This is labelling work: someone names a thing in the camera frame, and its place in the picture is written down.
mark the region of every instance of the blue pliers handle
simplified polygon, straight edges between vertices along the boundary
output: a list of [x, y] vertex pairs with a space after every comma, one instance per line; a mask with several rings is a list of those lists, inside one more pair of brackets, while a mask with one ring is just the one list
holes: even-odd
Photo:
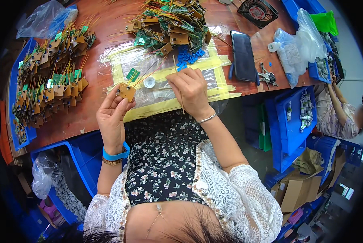
[[[231, 64], [230, 66], [230, 70], [229, 70], [229, 79], [233, 78], [233, 72], [234, 72], [234, 63]], [[256, 85], [259, 86], [260, 85], [260, 78], [258, 76], [257, 70], [256, 70]]]

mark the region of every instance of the blue plastic bag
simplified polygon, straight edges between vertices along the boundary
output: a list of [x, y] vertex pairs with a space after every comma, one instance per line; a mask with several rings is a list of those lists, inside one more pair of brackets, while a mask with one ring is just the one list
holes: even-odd
[[277, 55], [293, 89], [298, 84], [299, 76], [305, 73], [308, 67], [307, 60], [301, 56], [301, 40], [298, 36], [290, 35], [280, 28], [276, 30], [273, 40], [281, 43]]

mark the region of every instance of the cooling fan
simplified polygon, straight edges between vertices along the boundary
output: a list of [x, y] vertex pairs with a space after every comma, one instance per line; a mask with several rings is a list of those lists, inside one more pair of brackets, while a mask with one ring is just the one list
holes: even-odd
[[279, 17], [279, 12], [264, 0], [246, 0], [238, 8], [238, 13], [260, 29]]

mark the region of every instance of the pile of circuit boards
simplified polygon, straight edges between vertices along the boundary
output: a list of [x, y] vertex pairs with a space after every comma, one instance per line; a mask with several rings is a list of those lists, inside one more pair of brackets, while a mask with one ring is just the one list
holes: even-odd
[[135, 46], [151, 48], [164, 56], [176, 45], [188, 45], [189, 51], [196, 53], [211, 40], [205, 9], [199, 1], [146, 0], [144, 8], [125, 28], [135, 34]]
[[96, 36], [88, 26], [76, 29], [70, 23], [55, 38], [36, 43], [18, 65], [16, 103], [12, 104], [13, 124], [19, 143], [26, 138], [25, 127], [40, 128], [59, 111], [82, 100], [88, 86], [82, 67]]

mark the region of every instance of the phone screen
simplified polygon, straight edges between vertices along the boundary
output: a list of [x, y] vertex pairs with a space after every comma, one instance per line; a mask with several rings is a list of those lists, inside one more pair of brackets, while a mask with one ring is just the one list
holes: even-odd
[[256, 67], [250, 36], [232, 30], [235, 77], [238, 80], [256, 82]]

